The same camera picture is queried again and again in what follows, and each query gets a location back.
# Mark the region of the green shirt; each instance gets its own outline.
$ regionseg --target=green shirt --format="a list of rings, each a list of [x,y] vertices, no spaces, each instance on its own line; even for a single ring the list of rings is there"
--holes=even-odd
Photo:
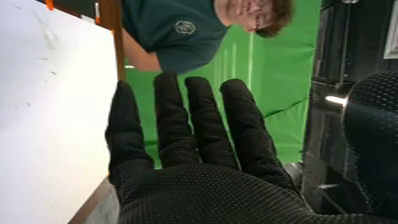
[[[182,74],[209,64],[228,32],[214,0],[123,0],[123,23],[166,72]]]

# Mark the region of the black fabric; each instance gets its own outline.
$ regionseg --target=black fabric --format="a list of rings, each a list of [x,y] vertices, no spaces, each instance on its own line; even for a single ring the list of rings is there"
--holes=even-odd
[[[376,74],[354,86],[345,135],[370,211],[398,219],[398,73]]]
[[[109,145],[114,160],[111,161],[111,180],[121,202],[120,223],[398,223],[377,216],[322,216],[313,213],[276,157],[264,116],[244,82],[232,80],[223,85],[239,158],[233,157],[209,82],[203,78],[189,78],[187,86],[196,134],[189,125],[177,76],[162,74],[157,77],[164,169],[155,170],[152,159],[145,156],[139,112],[132,111],[136,106],[123,105],[127,101],[130,101],[129,105],[136,105],[132,89],[127,84],[120,84],[111,113],[109,130],[114,131],[107,131],[107,139],[113,139]],[[129,155],[125,154],[129,150],[132,156],[129,159],[118,159],[118,155]]]

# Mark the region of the ear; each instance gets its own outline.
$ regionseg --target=ear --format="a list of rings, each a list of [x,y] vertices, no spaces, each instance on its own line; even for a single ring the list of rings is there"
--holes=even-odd
[[[256,33],[256,29],[248,28],[248,27],[244,27],[244,31],[246,31],[248,33]]]

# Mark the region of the hair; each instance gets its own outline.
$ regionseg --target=hair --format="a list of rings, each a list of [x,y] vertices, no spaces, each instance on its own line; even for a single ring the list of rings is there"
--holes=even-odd
[[[265,38],[276,37],[292,22],[296,14],[294,0],[272,0],[271,26],[256,31]]]

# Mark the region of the black glove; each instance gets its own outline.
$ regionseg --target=black glove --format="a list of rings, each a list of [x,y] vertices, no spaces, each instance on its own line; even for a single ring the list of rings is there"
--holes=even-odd
[[[177,76],[155,80],[159,148],[164,169],[153,169],[134,92],[120,82],[107,141],[111,182],[121,202],[121,224],[398,223],[365,215],[313,213],[292,184],[265,129],[264,116],[240,80],[224,83],[224,107],[235,143],[228,139],[212,87],[187,79],[191,114]]]

